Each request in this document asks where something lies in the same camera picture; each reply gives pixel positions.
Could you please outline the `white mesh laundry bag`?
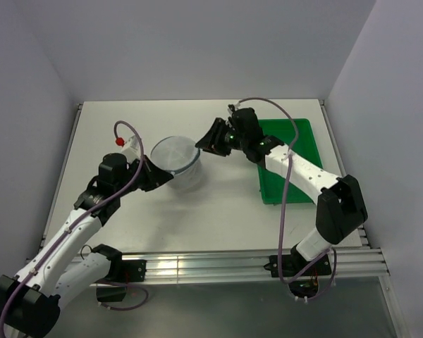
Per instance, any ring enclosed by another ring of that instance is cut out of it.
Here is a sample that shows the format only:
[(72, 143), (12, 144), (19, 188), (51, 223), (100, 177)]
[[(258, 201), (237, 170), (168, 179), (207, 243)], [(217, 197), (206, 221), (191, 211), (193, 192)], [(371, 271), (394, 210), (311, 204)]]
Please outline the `white mesh laundry bag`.
[(192, 189), (202, 178), (200, 150), (195, 141), (184, 136), (170, 136), (151, 150), (150, 159), (173, 179), (167, 185), (177, 191)]

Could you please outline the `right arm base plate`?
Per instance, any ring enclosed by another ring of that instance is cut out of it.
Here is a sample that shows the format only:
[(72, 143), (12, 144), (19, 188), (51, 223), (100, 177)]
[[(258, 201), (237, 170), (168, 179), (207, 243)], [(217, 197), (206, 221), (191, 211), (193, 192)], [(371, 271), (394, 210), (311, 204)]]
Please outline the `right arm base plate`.
[[(309, 262), (306, 261), (298, 253), (290, 253), (282, 255), (281, 259), (282, 273), (284, 277), (293, 277), (301, 269), (303, 269)], [(268, 258), (268, 262), (263, 266), (266, 271), (269, 271), (271, 277), (278, 277), (278, 257), (277, 255), (271, 255)], [(332, 273), (332, 267), (329, 260), (329, 256), (326, 254), (321, 257), (316, 263), (308, 268), (301, 276), (329, 276)]]

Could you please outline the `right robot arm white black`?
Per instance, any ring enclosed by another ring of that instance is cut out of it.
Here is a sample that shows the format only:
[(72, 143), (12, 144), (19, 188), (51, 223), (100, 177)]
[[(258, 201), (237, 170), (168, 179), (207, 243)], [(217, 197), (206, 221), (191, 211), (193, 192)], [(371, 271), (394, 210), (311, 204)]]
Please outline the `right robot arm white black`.
[(250, 162), (283, 177), (286, 186), (303, 191), (317, 207), (313, 230), (287, 256), (277, 255), (278, 276), (290, 273), (296, 280), (368, 219), (359, 182), (319, 168), (295, 153), (293, 143), (265, 134), (253, 108), (229, 110), (229, 118), (216, 118), (196, 148), (223, 157), (239, 150)]

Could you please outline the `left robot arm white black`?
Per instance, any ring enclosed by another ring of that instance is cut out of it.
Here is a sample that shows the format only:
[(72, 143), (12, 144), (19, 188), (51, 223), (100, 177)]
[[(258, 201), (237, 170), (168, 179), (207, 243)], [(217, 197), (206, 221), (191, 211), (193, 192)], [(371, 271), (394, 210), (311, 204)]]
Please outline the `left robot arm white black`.
[(0, 337), (45, 337), (61, 310), (96, 282), (119, 286), (122, 253), (100, 244), (85, 260), (69, 265), (86, 242), (120, 208), (121, 197), (149, 192), (173, 179), (145, 155), (107, 154), (78, 197), (66, 222), (49, 243), (13, 277), (0, 277)]

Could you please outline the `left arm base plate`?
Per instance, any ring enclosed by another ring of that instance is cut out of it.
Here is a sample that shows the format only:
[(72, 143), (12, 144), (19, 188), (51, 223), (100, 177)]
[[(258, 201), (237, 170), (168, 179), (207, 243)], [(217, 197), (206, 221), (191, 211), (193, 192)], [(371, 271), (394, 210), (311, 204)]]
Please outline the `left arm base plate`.
[(147, 261), (144, 259), (112, 262), (109, 272), (99, 282), (129, 284), (145, 280)]

